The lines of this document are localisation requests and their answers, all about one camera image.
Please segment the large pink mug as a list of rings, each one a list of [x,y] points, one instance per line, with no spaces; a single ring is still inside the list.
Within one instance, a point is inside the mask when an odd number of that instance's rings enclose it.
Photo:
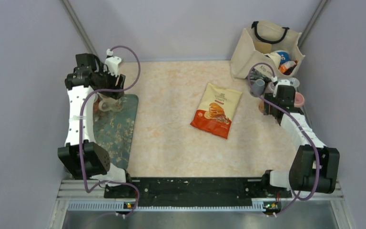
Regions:
[[[301,108],[305,104],[305,98],[300,92],[295,93],[294,107]]]

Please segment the cream white mug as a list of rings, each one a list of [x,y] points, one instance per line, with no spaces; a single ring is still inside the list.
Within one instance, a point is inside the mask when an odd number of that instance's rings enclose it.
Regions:
[[[120,99],[114,99],[103,94],[99,94],[99,99],[98,108],[102,112],[119,112],[123,109],[123,104]]]

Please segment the orange chips bag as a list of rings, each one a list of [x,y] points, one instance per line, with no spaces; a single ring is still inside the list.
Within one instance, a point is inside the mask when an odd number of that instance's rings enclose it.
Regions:
[[[208,83],[191,126],[227,139],[242,92]]]

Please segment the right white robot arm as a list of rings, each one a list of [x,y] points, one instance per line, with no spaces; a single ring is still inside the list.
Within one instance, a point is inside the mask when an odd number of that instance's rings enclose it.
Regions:
[[[263,97],[264,114],[273,116],[291,137],[296,155],[288,171],[272,170],[260,184],[261,192],[274,196],[280,189],[311,193],[333,193],[336,188],[340,153],[327,147],[308,125],[303,111],[295,107],[296,90],[279,85]]]

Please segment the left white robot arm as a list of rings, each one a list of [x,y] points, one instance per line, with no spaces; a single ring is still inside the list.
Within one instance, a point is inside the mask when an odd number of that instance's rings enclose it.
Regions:
[[[115,166],[107,150],[97,144],[93,126],[96,90],[111,89],[106,96],[113,100],[124,95],[125,76],[118,74],[122,59],[111,53],[105,62],[90,53],[75,57],[77,66],[65,78],[70,105],[69,127],[64,146],[58,148],[58,158],[74,179],[115,181],[116,192],[128,197],[134,185],[127,180],[126,171]]]

